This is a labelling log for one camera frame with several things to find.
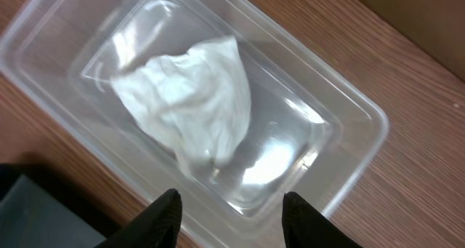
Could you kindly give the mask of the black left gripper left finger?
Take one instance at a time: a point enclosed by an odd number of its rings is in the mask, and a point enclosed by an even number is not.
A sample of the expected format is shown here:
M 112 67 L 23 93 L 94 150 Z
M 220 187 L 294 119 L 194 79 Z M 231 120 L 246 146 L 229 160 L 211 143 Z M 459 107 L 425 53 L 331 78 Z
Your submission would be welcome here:
M 171 188 L 95 248 L 175 248 L 181 224 L 181 195 Z

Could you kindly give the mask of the white napkin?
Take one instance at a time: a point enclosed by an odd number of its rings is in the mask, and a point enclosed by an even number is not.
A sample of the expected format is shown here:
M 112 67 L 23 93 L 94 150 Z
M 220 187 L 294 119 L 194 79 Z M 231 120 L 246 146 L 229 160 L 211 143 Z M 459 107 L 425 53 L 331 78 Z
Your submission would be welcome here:
M 251 91 L 234 36 L 150 58 L 110 85 L 138 127 L 174 152 L 185 175 L 228 165 L 251 119 Z

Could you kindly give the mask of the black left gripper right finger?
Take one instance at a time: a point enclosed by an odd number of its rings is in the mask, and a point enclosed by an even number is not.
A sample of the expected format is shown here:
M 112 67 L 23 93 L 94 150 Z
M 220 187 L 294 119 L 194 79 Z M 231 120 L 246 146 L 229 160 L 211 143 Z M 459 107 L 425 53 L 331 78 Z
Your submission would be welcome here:
M 281 221 L 286 248 L 362 248 L 296 192 L 284 194 Z

